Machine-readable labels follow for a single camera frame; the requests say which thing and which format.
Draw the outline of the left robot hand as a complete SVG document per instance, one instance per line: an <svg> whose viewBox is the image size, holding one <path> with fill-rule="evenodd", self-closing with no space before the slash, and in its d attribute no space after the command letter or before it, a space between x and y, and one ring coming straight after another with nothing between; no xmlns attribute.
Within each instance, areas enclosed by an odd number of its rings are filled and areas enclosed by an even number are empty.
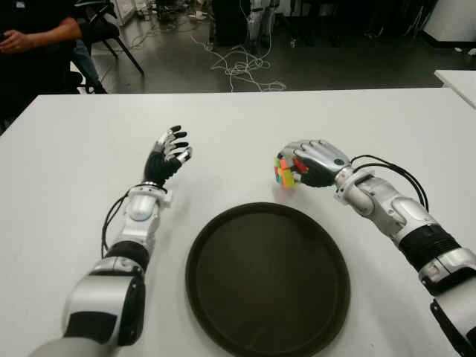
<svg viewBox="0 0 476 357"><path fill-rule="evenodd" d="M192 157L192 147L186 141L187 133L181 126L169 128L153 145L144 167L143 183L163 187L179 168Z"/></svg>

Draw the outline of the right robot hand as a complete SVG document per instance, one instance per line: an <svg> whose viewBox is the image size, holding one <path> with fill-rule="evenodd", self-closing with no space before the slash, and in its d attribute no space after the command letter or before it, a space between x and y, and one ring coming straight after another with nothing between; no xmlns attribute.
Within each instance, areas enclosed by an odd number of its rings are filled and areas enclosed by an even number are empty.
<svg viewBox="0 0 476 357"><path fill-rule="evenodd" d="M351 167L350 159L331 143L319 140L294 141L277 154L296 183L309 187L329 187L335 184L338 174Z"/></svg>

